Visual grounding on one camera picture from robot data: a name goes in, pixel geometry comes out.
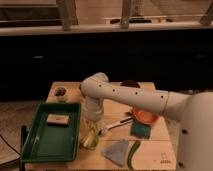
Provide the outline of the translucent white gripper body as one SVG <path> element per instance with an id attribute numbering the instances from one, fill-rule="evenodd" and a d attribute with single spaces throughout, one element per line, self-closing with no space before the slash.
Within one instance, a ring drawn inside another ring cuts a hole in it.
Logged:
<path id="1" fill-rule="evenodd" d="M 87 117 L 82 116 L 80 119 L 80 137 L 81 138 L 96 138 L 100 131 L 103 131 L 106 124 L 103 119 L 91 121 Z"/>

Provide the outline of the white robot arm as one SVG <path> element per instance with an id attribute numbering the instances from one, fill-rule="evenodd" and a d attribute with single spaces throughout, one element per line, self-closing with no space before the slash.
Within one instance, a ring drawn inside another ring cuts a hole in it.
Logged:
<path id="1" fill-rule="evenodd" d="M 87 118 L 110 99 L 180 122 L 176 171 L 213 171 L 213 92 L 194 95 L 113 85 L 99 72 L 81 82 Z"/>

